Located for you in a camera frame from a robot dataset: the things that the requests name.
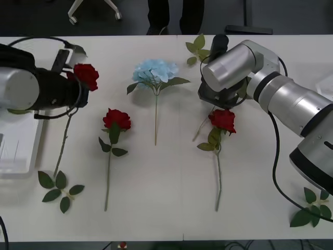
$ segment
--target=white table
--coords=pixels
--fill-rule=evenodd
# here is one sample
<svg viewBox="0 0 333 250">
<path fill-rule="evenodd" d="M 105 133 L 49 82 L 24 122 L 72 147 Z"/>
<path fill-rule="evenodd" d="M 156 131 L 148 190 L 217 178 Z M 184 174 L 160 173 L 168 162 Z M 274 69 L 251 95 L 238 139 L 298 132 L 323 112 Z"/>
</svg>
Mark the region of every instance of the white table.
<svg viewBox="0 0 333 250">
<path fill-rule="evenodd" d="M 320 221 L 289 228 L 297 211 L 275 189 L 272 165 L 275 135 L 268 115 L 255 101 L 234 109 L 237 133 L 223 142 L 222 198 L 214 211 L 217 194 L 213 154 L 197 144 L 206 140 L 206 125 L 196 142 L 192 138 L 212 105 L 197 95 L 199 65 L 186 66 L 190 53 L 185 42 L 195 36 L 68 37 L 84 47 L 100 74 L 98 91 L 89 104 L 73 117 L 60 170 L 69 185 L 84 184 L 85 190 L 63 215 L 60 200 L 42 203 L 46 193 L 37 170 L 26 180 L 0 183 L 0 211 L 9 239 L 23 241 L 178 241 L 232 239 L 329 239 L 333 224 Z M 213 36 L 206 36 L 210 48 Z M 229 48 L 251 39 L 276 52 L 289 75 L 301 85 L 314 83 L 333 68 L 333 36 L 230 36 Z M 1 38 L 8 43 L 13 38 Z M 33 52 L 37 66 L 50 68 L 61 43 L 26 41 L 19 48 Z M 176 62 L 180 76 L 192 83 L 170 87 L 158 104 L 158 144 L 154 146 L 155 107 L 150 92 L 126 95 L 134 67 L 145 58 Z M 98 144 L 102 117 L 107 109 L 131 116 L 132 128 L 121 135 L 119 146 L 129 154 L 111 160 L 109 209 L 103 211 L 106 191 L 107 154 Z M 67 119 L 45 122 L 36 169 L 53 171 Z M 291 166 L 289 153 L 301 141 L 280 126 L 281 148 L 277 178 L 282 189 L 303 205 L 303 187 L 319 191 Z"/>
</svg>

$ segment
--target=white plastic container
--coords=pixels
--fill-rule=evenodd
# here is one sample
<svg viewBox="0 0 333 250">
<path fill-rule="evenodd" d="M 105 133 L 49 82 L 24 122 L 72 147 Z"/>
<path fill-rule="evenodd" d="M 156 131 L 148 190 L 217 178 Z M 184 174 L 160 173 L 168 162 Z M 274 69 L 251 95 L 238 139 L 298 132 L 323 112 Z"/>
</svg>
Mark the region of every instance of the white plastic container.
<svg viewBox="0 0 333 250">
<path fill-rule="evenodd" d="M 33 116 L 0 109 L 0 179 L 23 179 L 34 169 L 43 120 Z"/>
</svg>

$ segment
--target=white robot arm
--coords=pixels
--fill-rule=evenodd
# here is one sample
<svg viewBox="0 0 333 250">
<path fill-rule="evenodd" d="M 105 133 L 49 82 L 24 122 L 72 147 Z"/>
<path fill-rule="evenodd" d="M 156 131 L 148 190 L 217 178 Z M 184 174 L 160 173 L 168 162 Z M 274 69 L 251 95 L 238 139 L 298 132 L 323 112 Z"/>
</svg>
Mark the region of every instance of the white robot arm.
<svg viewBox="0 0 333 250">
<path fill-rule="evenodd" d="M 229 89 L 253 72 L 247 94 L 304 140 L 290 154 L 297 171 L 333 195 L 333 104 L 279 72 L 279 57 L 249 40 L 202 69 L 215 92 Z"/>
</svg>

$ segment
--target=black pants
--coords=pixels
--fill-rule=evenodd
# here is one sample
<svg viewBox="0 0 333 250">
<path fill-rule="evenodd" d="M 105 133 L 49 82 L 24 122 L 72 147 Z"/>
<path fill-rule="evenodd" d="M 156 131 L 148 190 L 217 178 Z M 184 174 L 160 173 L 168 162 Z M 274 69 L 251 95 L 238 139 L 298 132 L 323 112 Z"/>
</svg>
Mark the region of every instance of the black pants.
<svg viewBox="0 0 333 250">
<path fill-rule="evenodd" d="M 170 21 L 168 0 L 148 0 L 150 26 L 162 29 Z M 198 34 L 204 11 L 204 0 L 183 0 L 183 15 L 180 20 L 183 35 Z"/>
</svg>

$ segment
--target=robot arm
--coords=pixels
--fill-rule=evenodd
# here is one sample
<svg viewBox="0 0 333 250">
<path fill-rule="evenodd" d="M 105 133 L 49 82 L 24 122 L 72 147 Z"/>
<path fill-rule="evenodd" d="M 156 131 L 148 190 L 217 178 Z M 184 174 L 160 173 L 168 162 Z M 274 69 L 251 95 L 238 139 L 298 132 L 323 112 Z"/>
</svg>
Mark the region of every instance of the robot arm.
<svg viewBox="0 0 333 250">
<path fill-rule="evenodd" d="M 32 54 L 0 44 L 0 106 L 17 110 L 84 107 L 89 90 L 61 75 L 69 67 L 69 54 L 60 49 L 52 69 L 46 70 L 35 66 Z"/>
<path fill-rule="evenodd" d="M 304 137 L 290 154 L 291 163 L 307 180 L 333 194 L 333 104 L 279 71 L 274 52 L 246 40 L 206 65 L 202 74 L 207 85 L 220 92 L 254 73 L 247 94 Z"/>
</svg>

